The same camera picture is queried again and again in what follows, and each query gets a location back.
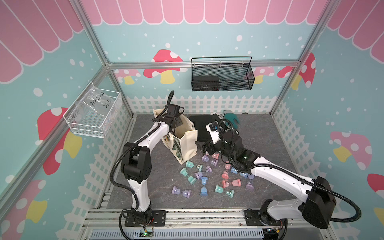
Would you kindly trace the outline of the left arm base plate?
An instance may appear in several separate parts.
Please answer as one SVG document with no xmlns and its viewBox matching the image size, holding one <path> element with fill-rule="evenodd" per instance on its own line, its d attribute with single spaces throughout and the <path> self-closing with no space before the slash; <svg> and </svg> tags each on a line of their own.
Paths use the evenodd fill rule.
<svg viewBox="0 0 384 240">
<path fill-rule="evenodd" d="M 166 211 L 154 211 L 148 209 L 145 212 L 129 210 L 123 215 L 125 227 L 164 227 L 166 220 Z"/>
</svg>

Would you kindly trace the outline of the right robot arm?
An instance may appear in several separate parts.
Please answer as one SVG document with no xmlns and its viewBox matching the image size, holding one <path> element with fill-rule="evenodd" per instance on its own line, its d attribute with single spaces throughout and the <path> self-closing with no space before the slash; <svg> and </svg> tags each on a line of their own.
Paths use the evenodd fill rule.
<svg viewBox="0 0 384 240">
<path fill-rule="evenodd" d="M 202 153 L 220 154 L 238 174 L 265 179 L 295 196 L 292 200 L 266 200 L 257 211 L 260 221 L 268 226 L 273 222 L 286 224 L 289 219 L 305 220 L 318 229 L 327 229 L 330 222 L 352 223 L 359 220 L 362 211 L 349 198 L 334 192 L 322 177 L 312 179 L 280 167 L 260 154 L 244 147 L 242 138 L 231 121 L 222 119 L 197 127 L 197 148 Z M 355 214 L 348 218 L 334 218 L 337 199 L 349 204 Z"/>
</svg>

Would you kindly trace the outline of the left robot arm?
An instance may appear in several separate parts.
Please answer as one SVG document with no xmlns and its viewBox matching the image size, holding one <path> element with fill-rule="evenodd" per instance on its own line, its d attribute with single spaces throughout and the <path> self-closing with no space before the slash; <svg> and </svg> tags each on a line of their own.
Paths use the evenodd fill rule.
<svg viewBox="0 0 384 240">
<path fill-rule="evenodd" d="M 132 194 L 133 204 L 127 214 L 136 222 L 146 224 L 152 220 L 147 183 L 152 171 L 151 152 L 180 122 L 180 106 L 171 103 L 174 94 L 174 91 L 170 92 L 165 108 L 153 119 L 154 124 L 148 132 L 137 141 L 124 145 L 121 156 L 111 169 L 111 184 Z"/>
</svg>

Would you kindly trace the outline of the cream canvas tote bag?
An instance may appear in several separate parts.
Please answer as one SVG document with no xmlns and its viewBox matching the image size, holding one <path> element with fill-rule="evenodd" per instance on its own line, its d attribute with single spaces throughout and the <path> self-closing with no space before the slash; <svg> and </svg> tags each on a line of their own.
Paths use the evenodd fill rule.
<svg viewBox="0 0 384 240">
<path fill-rule="evenodd" d="M 198 141 L 198 130 L 185 114 L 177 118 L 177 127 L 174 130 L 165 123 L 161 123 L 155 136 L 162 140 L 181 165 L 197 154 L 195 142 Z"/>
</svg>

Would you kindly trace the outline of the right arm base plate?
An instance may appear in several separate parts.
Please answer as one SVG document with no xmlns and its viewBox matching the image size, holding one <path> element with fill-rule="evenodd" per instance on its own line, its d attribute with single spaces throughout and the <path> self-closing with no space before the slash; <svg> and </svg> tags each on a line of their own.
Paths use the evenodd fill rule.
<svg viewBox="0 0 384 240">
<path fill-rule="evenodd" d="M 285 220 L 276 220 L 266 211 L 246 209 L 244 210 L 247 226 L 284 226 Z"/>
</svg>

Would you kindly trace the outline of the teal hourglass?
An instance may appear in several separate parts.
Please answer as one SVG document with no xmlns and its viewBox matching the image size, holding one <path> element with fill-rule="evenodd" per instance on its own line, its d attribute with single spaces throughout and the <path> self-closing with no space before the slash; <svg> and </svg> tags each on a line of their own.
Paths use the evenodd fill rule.
<svg viewBox="0 0 384 240">
<path fill-rule="evenodd" d="M 186 168 L 181 169 L 180 174 L 183 175 L 184 177 L 188 176 L 188 172 Z"/>
</svg>

